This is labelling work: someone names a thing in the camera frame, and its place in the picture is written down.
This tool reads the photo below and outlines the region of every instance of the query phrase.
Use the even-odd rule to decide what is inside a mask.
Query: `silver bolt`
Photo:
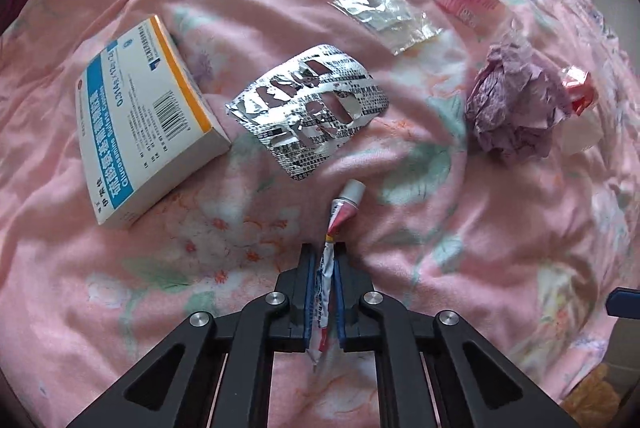
[[[282,302],[284,302],[285,296],[278,291],[273,291],[273,293],[269,293],[267,296],[265,296],[264,299],[267,300],[267,303],[269,305],[280,305]]]
[[[383,296],[378,291],[369,291],[364,294],[364,301],[369,305],[378,305],[383,300]]]
[[[438,319],[444,323],[444,325],[455,325],[460,321],[460,316],[453,311],[442,311],[438,314]]]
[[[189,318],[189,323],[194,327],[204,327],[209,323],[209,315],[207,313],[193,313]]]

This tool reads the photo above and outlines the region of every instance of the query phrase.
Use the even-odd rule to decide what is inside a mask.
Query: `crumpled purple paper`
[[[482,150],[513,163],[548,156],[553,126],[571,113],[557,69],[510,33],[491,46],[465,115]]]

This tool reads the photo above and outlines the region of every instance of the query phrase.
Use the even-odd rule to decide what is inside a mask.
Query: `white bottle cap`
[[[364,193],[364,189],[366,186],[363,185],[360,181],[356,181],[355,179],[350,179],[347,181],[347,184],[344,185],[342,192],[340,192],[340,199],[346,199],[347,201],[351,201],[353,204],[359,206],[360,201],[362,201],[362,195]]]

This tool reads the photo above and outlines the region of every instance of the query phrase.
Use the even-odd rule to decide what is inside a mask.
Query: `red candy wrapper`
[[[560,78],[569,93],[574,113],[580,116],[598,98],[590,72],[572,65],[560,69]]]

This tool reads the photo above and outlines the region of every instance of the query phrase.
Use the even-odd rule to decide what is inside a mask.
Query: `pink floral cloth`
[[[617,285],[636,286],[638,79],[588,0],[503,0],[534,48],[591,70],[604,140],[505,168],[467,153],[463,109],[489,42],[430,0],[442,35],[393,57],[328,0],[30,0],[0,58],[0,366],[31,414],[62,428],[186,315],[239,310],[321,245],[330,201],[367,184],[343,234],[375,286],[460,312],[553,398],[600,361]],[[113,37],[159,14],[232,139],[129,231],[95,223],[74,87]],[[224,104],[317,44],[359,60],[388,111],[303,181]],[[378,425],[371,354],[335,340],[313,370],[277,355],[270,426]]]

